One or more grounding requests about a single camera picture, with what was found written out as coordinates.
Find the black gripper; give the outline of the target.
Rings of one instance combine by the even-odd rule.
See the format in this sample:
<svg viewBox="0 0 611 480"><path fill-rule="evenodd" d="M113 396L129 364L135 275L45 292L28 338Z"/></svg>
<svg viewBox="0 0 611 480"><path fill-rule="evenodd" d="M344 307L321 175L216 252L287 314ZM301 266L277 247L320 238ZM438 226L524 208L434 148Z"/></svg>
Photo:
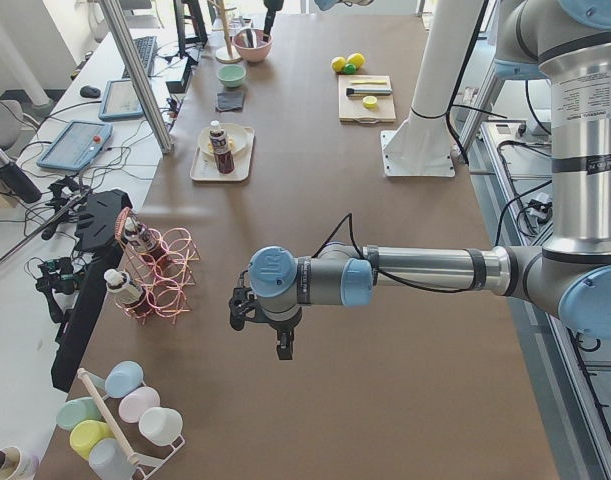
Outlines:
<svg viewBox="0 0 611 480"><path fill-rule="evenodd" d="M279 360L287 361L293 359L293 343L295 328L301 320L301 307L295 306L287 311L285 315L270 313L264 310L260 300L253 293L250 286L245 285L245 274L247 269L239 274L239 278L228 306L230 310L230 326L236 330L244 329L246 322L267 324L276 331L276 352Z"/></svg>

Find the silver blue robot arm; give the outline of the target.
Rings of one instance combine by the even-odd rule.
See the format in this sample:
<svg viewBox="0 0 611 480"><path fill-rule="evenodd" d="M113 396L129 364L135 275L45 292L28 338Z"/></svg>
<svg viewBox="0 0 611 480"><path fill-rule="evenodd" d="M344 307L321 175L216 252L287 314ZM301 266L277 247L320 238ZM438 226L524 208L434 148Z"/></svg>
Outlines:
<svg viewBox="0 0 611 480"><path fill-rule="evenodd" d="M329 242L310 257L269 246L233 290L232 328L270 326L288 360L305 306L366 305L393 281L519 298L574 332L611 339L611 1L503 2L495 62L551 83L551 237L488 251Z"/></svg>

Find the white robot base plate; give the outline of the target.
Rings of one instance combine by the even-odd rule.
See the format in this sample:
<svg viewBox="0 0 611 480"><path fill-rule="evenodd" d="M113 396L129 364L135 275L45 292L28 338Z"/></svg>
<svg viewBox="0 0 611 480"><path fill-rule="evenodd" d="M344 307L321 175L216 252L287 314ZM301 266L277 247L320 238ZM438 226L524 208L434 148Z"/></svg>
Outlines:
<svg viewBox="0 0 611 480"><path fill-rule="evenodd" d="M379 135L384 173L388 177L454 177L452 140L444 118L412 116L396 130Z"/></svg>

